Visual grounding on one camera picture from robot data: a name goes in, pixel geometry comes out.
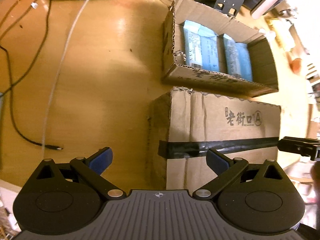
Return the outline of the person right hand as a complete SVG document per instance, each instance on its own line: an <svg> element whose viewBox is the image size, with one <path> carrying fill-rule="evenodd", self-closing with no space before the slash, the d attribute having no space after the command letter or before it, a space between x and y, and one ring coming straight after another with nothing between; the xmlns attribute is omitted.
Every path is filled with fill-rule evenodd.
<svg viewBox="0 0 320 240"><path fill-rule="evenodd" d="M310 171L311 178L313 179L313 184L316 194L319 194L320 191L320 165L319 162L316 162Z"/></svg>

